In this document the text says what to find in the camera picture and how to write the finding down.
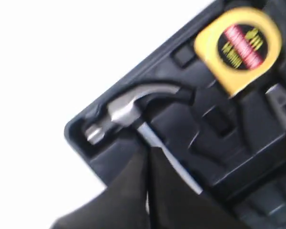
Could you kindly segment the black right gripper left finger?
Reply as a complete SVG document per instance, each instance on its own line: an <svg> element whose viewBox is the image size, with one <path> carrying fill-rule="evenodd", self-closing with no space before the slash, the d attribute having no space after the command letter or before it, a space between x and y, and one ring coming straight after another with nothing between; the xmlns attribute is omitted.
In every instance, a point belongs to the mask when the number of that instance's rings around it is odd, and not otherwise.
<svg viewBox="0 0 286 229"><path fill-rule="evenodd" d="M53 229L147 229L146 151L136 151L118 177L96 198L58 218Z"/></svg>

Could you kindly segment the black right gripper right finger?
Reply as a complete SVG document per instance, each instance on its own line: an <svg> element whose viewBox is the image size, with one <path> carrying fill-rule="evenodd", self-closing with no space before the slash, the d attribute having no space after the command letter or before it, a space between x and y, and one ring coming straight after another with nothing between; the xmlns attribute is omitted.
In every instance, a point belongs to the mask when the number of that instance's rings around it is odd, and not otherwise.
<svg viewBox="0 0 286 229"><path fill-rule="evenodd" d="M215 201L196 194L170 165L162 149L148 156L148 195L153 229L241 229L243 223Z"/></svg>

